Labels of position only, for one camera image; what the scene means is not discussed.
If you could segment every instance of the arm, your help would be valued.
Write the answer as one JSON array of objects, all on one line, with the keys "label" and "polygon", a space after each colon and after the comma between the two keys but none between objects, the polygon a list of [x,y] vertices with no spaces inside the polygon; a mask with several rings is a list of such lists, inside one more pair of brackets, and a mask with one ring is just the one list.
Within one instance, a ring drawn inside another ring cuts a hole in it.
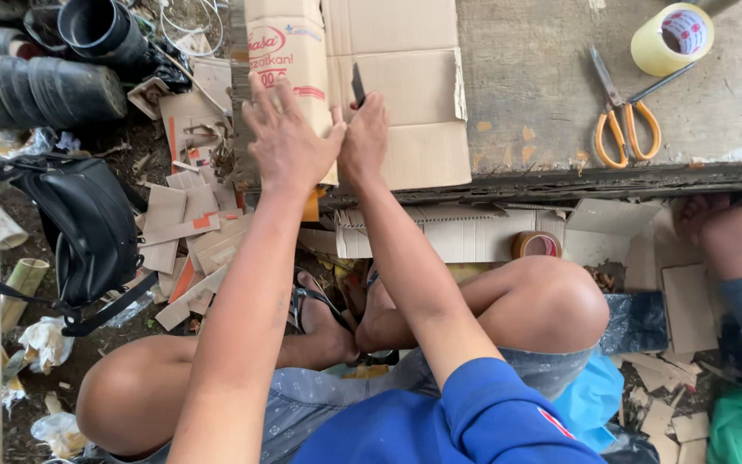
[{"label": "arm", "polygon": [[379,275],[442,390],[448,376],[467,361],[502,357],[451,273],[380,176],[387,126],[383,97],[369,94],[351,122],[339,161],[359,197]]},{"label": "arm", "polygon": [[282,114],[249,76],[255,105],[243,105],[262,173],[259,207],[210,311],[169,463],[257,462],[262,422],[290,301],[294,246],[304,203],[339,153],[345,123],[319,139],[299,113],[287,80],[276,85]]}]

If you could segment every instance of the blue sleeve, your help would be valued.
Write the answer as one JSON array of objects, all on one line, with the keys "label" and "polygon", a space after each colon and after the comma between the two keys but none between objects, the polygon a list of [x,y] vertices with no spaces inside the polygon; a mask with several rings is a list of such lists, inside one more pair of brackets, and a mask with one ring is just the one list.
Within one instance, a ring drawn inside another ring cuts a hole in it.
[{"label": "blue sleeve", "polygon": [[454,447],[474,462],[605,462],[501,359],[459,366],[443,387],[442,403]]}]

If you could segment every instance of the white wire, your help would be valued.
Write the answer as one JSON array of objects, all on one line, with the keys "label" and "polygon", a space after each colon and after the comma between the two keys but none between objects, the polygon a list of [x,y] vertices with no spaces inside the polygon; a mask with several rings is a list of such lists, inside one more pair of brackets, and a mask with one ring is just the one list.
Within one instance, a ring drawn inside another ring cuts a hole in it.
[{"label": "white wire", "polygon": [[[165,40],[168,41],[174,48],[178,49],[180,52],[191,55],[191,56],[213,56],[213,54],[216,53],[216,51],[222,46],[222,37],[224,37],[225,30],[222,28],[222,17],[219,15],[219,5],[217,5],[216,0],[213,0],[213,5],[208,2],[208,0],[199,0],[201,2],[202,8],[205,10],[205,16],[208,16],[208,24],[206,24],[203,27],[198,27],[196,29],[186,29],[184,27],[177,26],[173,23],[173,21],[170,20],[170,18],[167,17],[165,14],[165,0],[159,0],[159,25],[162,29],[162,35],[165,37]],[[180,46],[176,44],[167,34],[167,31],[165,29],[165,23],[164,21],[167,21],[168,24],[173,26],[178,31],[184,32],[186,34],[198,34],[200,32],[206,32],[210,29],[211,26],[211,14],[208,11],[208,6],[210,6],[211,10],[213,11],[213,14],[217,16],[217,20],[219,21],[219,40],[217,41],[217,45],[207,53],[195,53],[193,51],[183,49]]]}]

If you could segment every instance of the packing tape roll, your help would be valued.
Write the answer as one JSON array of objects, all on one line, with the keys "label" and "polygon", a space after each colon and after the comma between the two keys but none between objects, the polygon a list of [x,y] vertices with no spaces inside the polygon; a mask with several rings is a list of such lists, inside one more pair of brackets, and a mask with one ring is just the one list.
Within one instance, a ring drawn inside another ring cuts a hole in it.
[{"label": "packing tape roll", "polygon": [[520,232],[511,243],[511,258],[525,256],[555,256],[562,258],[563,247],[560,240],[548,232],[527,230]]},{"label": "packing tape roll", "polygon": [[643,71],[668,76],[703,58],[715,41],[712,19],[690,3],[666,6],[632,37],[632,58]]}]

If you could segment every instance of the orange scissor handle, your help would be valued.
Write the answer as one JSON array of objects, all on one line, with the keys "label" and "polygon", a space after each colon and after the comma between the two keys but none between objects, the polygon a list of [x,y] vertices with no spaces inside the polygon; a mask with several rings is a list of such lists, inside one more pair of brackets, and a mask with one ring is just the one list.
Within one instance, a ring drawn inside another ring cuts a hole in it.
[{"label": "orange scissor handle", "polygon": [[[612,126],[612,134],[614,134],[614,141],[617,142],[617,147],[620,149],[620,162],[612,160],[606,150],[603,148],[603,128],[608,124]],[[617,116],[614,114],[614,109],[608,113],[600,113],[600,119],[597,120],[597,131],[594,132],[594,147],[597,150],[597,156],[600,161],[609,166],[610,168],[623,169],[628,164],[628,158],[626,157],[626,140],[623,137],[623,132],[620,131],[620,123],[617,122]]]},{"label": "orange scissor handle", "polygon": [[634,127],[634,111],[632,110],[632,105],[630,103],[626,103],[625,105],[623,105],[623,113],[624,117],[626,118],[626,132],[628,133],[629,143],[632,144],[632,150],[634,151],[635,157],[640,161],[646,161],[647,159],[654,158],[654,155],[657,154],[658,150],[660,150],[660,143],[663,137],[660,133],[660,125],[657,124],[657,120],[654,119],[654,115],[651,114],[649,108],[645,107],[643,101],[638,101],[637,103],[635,103],[635,107],[637,107],[637,111],[640,111],[640,114],[643,115],[643,117],[651,127],[652,142],[651,150],[649,150],[649,153],[643,154],[640,151],[640,144],[637,142],[637,132]]}]

